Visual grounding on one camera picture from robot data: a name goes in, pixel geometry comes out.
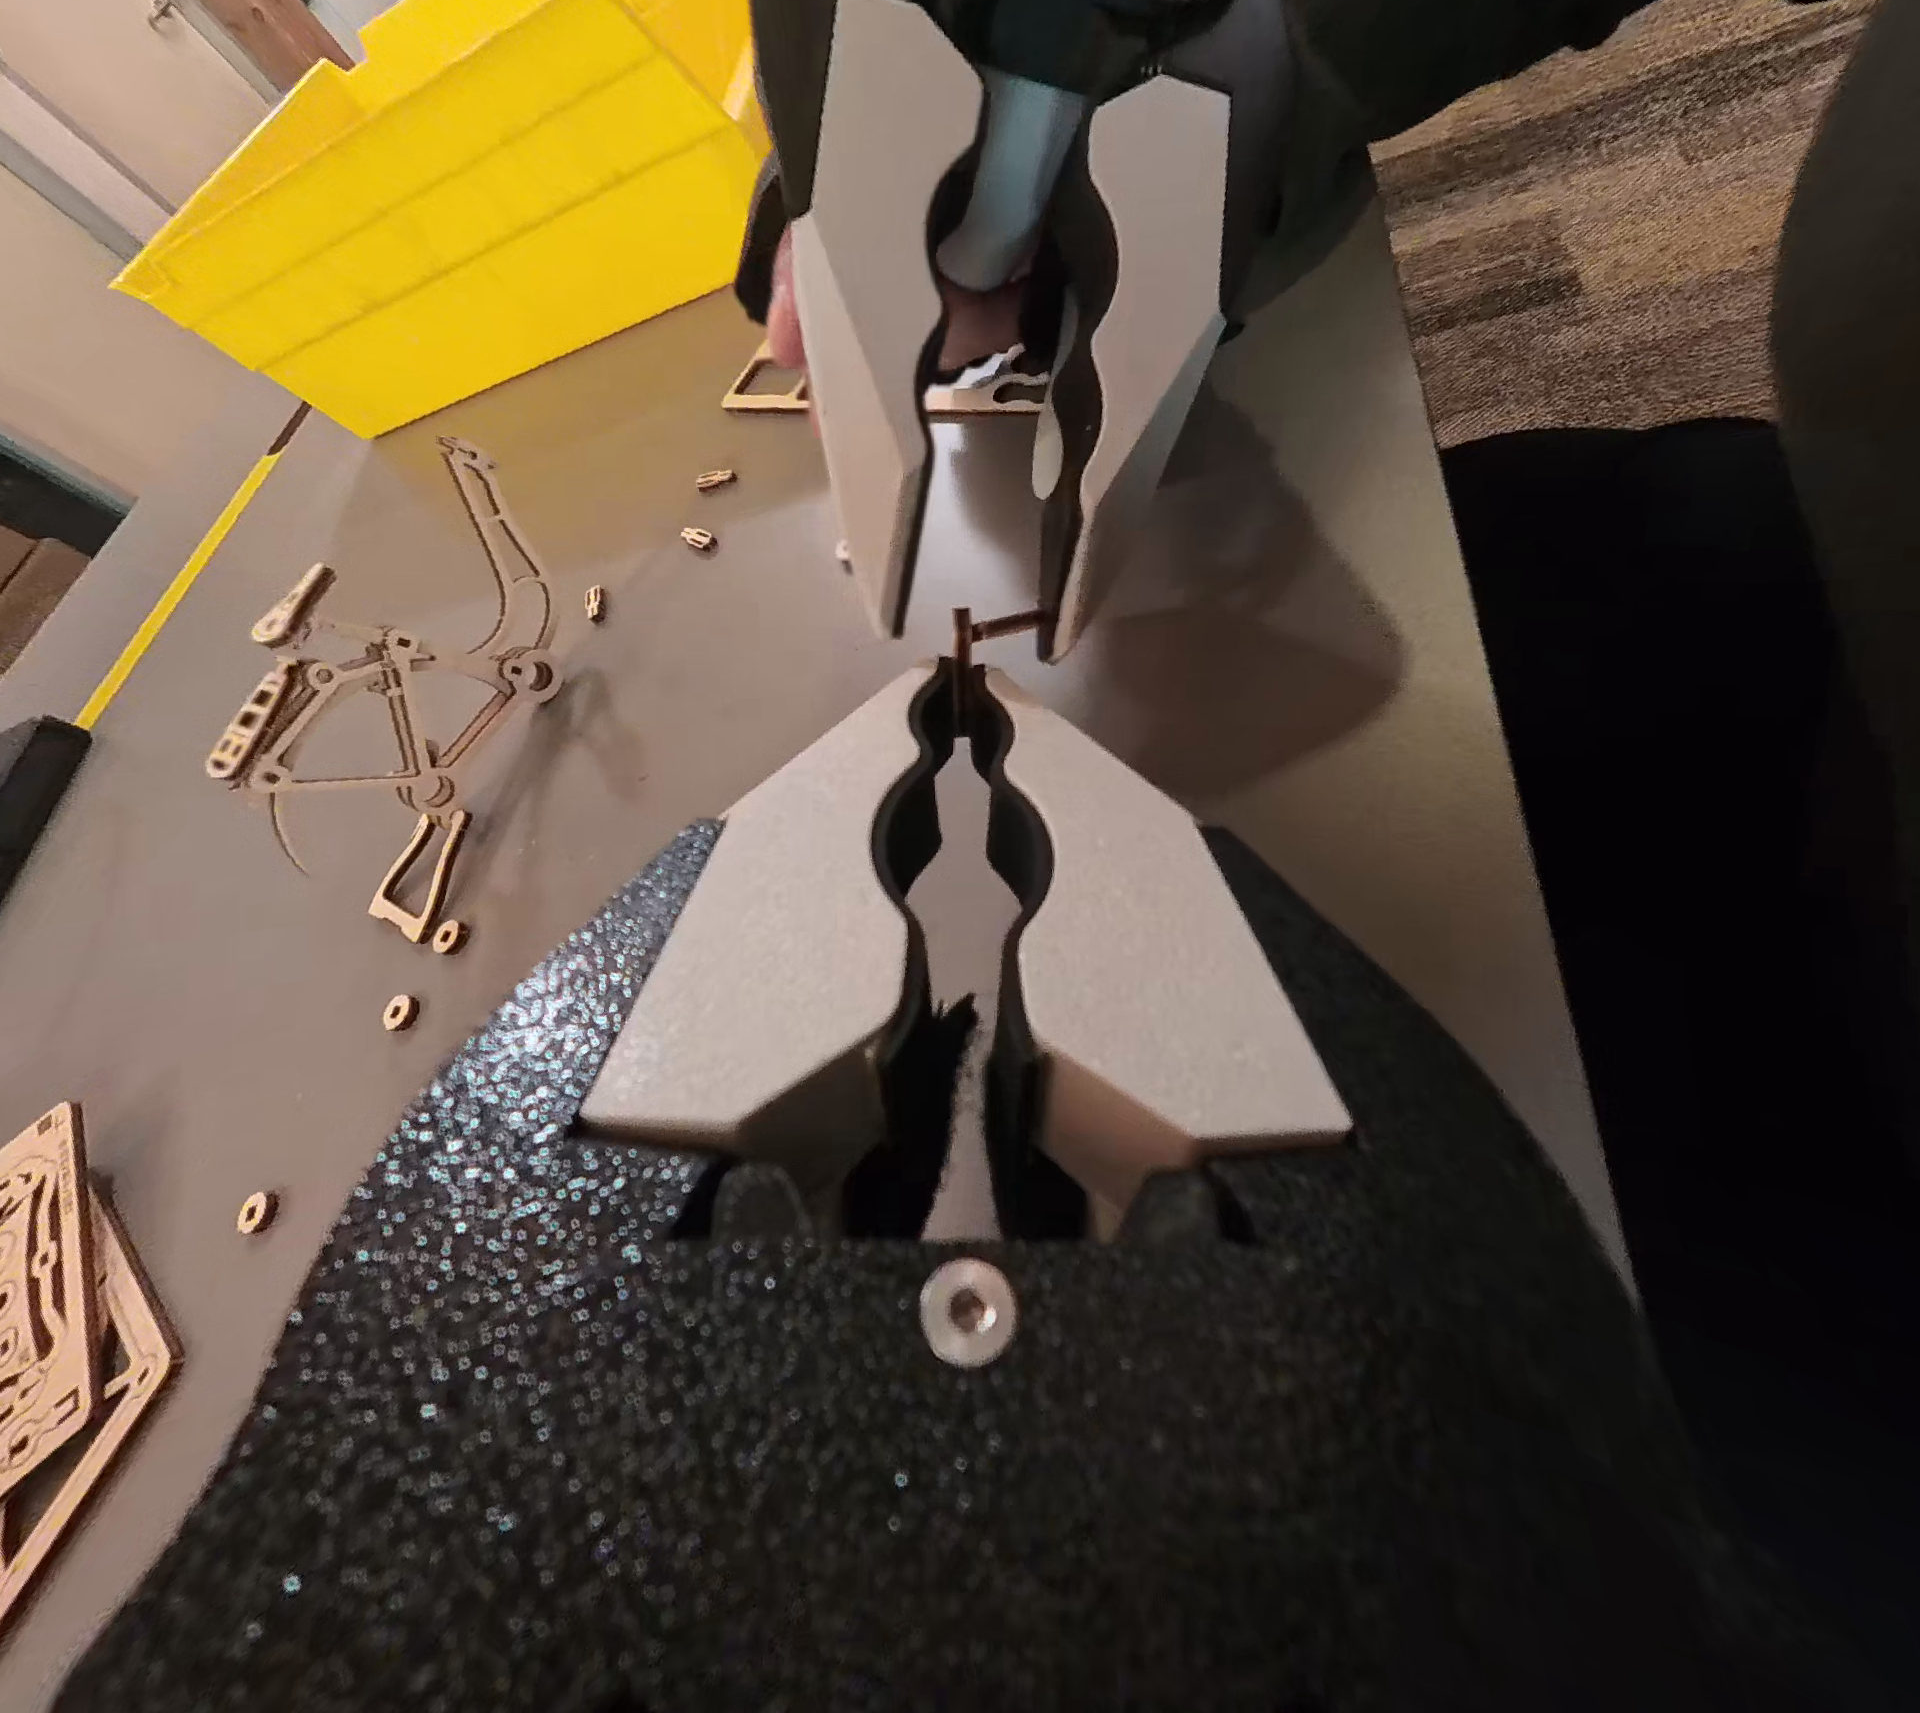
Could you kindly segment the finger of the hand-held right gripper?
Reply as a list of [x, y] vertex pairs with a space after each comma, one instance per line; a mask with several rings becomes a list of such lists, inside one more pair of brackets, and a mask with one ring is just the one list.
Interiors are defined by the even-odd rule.
[[854, 583], [905, 627], [930, 481], [922, 387], [943, 330], [930, 212], [984, 87], [912, 0], [836, 0], [812, 199], [790, 222], [806, 390]]
[[1035, 448], [1049, 664], [1110, 591], [1219, 342], [1228, 137], [1226, 95], [1154, 73], [1068, 152], [1067, 308]]

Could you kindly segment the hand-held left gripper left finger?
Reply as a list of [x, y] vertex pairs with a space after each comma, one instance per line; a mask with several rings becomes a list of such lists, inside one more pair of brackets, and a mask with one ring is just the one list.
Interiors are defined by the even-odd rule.
[[942, 851], [953, 671], [921, 662], [742, 795], [579, 1122], [666, 1149], [873, 1149], [928, 1006], [908, 890]]

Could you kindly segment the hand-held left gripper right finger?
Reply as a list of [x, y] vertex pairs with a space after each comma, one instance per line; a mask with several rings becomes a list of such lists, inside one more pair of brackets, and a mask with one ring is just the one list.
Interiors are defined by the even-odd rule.
[[1076, 1239], [1166, 1173], [1331, 1149], [1351, 1115], [1196, 817], [999, 670], [974, 670], [999, 950], [998, 1224]]

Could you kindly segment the wooden bicycle model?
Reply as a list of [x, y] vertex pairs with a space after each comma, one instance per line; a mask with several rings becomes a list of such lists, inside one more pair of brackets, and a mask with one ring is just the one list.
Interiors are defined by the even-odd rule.
[[[449, 885], [472, 814], [465, 770], [507, 722], [560, 692], [551, 656], [556, 602], [537, 551], [506, 501], [494, 456], [469, 441], [438, 441], [442, 466], [483, 550], [494, 620], [477, 644], [442, 649], [402, 624], [342, 620], [325, 611], [337, 573], [316, 562], [255, 624], [253, 644], [273, 662], [204, 756], [220, 788], [269, 804], [282, 856], [303, 866], [282, 827], [298, 795], [388, 791], [415, 816], [407, 842], [378, 881], [369, 915], [438, 955], [465, 941], [448, 915]], [[391, 742], [384, 765], [301, 770], [305, 742], [352, 700], [375, 700]]]

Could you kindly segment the laser-cut wooden parts sheet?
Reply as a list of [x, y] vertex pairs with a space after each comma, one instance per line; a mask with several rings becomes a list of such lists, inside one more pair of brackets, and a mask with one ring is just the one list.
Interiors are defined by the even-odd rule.
[[53, 1103], [3, 1149], [3, 1495], [101, 1399], [83, 1115]]

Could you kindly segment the wooden cutout sheet piece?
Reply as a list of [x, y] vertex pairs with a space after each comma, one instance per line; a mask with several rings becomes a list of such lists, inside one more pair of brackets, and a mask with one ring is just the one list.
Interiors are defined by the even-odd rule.
[[[931, 420], [1036, 414], [1049, 385], [1051, 374], [1029, 363], [1024, 349], [1013, 346], [965, 367], [956, 379], [924, 387], [922, 407]], [[725, 390], [720, 407], [727, 413], [806, 413], [806, 377], [798, 369], [778, 367], [763, 342]]]

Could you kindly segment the yellow plastic bin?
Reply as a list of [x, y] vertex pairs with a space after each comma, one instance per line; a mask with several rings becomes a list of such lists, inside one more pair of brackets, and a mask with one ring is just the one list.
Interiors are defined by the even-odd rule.
[[398, 0], [113, 290], [375, 438], [733, 282], [749, 0]]

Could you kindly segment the person's dark clothing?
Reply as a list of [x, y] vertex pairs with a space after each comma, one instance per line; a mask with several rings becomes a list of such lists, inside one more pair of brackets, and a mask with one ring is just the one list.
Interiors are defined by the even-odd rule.
[[1874, 1708], [1916, 1708], [1916, 20], [1792, 192], [1777, 422], [1445, 459], [1643, 1311]]

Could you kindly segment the yellow tape line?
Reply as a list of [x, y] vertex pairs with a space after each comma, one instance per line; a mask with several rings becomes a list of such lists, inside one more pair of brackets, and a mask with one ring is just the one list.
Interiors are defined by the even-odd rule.
[[83, 729], [93, 733], [105, 714], [108, 711], [115, 695], [128, 684], [136, 662], [153, 649], [164, 626], [174, 619], [180, 601], [194, 587], [204, 568], [211, 562], [214, 553], [228, 543], [228, 535], [238, 524], [242, 515], [247, 510], [267, 477], [278, 466], [280, 454], [288, 444], [293, 444], [296, 430], [301, 426], [301, 416], [288, 422], [288, 426], [276, 436], [276, 441], [267, 448], [267, 451], [253, 464], [253, 469], [242, 477], [242, 481], [232, 488], [225, 505], [198, 537], [191, 553], [180, 561], [178, 569], [164, 583], [155, 602], [148, 608], [140, 626], [134, 627], [128, 644], [120, 647], [115, 659], [108, 662], [106, 671], [86, 695], [83, 704], [79, 707], [71, 722]]

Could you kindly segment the black object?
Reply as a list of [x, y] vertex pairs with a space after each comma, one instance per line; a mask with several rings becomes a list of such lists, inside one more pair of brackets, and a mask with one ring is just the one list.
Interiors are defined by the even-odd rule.
[[71, 721], [38, 717], [3, 729], [3, 904], [57, 812], [93, 734]]

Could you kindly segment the pale door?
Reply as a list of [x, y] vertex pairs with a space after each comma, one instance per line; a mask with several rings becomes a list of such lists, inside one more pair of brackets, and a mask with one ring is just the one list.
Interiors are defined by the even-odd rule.
[[3, 0], [3, 168], [115, 261], [253, 134], [269, 99], [178, 0]]

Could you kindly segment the empty wooden sheet frame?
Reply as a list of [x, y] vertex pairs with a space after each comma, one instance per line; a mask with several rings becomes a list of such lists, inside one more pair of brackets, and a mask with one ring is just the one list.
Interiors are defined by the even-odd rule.
[[180, 1341], [128, 1228], [100, 1180], [91, 1180], [95, 1243], [95, 1358], [101, 1390], [80, 1438], [61, 1447], [3, 1507], [3, 1623], [22, 1613], [53, 1556], [106, 1490], [145, 1412], [174, 1380]]

